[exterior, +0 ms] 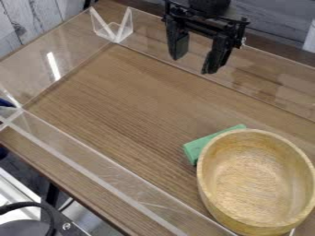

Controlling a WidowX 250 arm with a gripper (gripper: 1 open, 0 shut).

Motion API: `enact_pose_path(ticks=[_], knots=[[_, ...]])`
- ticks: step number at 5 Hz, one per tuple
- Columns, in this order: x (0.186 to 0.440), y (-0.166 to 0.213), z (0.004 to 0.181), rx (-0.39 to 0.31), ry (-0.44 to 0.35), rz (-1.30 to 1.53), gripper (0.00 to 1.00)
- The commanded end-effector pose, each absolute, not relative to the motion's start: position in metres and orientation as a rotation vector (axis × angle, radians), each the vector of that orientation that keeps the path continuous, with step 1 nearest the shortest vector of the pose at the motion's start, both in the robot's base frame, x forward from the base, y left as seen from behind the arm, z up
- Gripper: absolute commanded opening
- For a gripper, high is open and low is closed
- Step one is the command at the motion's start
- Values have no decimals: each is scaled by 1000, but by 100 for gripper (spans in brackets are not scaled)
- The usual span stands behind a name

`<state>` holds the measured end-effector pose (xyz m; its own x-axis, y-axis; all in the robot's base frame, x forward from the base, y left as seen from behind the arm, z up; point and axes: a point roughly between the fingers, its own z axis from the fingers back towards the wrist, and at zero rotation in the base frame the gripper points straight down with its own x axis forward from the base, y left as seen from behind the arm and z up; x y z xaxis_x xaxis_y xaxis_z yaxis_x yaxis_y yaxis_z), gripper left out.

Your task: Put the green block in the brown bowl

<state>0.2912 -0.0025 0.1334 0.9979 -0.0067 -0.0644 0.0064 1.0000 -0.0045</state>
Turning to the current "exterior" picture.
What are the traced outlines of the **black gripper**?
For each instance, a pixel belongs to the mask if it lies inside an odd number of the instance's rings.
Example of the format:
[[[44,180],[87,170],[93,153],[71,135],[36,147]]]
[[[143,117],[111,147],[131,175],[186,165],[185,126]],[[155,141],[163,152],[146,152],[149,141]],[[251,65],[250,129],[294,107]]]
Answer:
[[[171,58],[179,60],[189,52],[187,29],[209,38],[218,34],[213,39],[213,49],[202,66],[203,74],[215,74],[229,61],[233,46],[242,48],[245,45],[249,18],[237,12],[231,0],[165,1],[166,37]]]

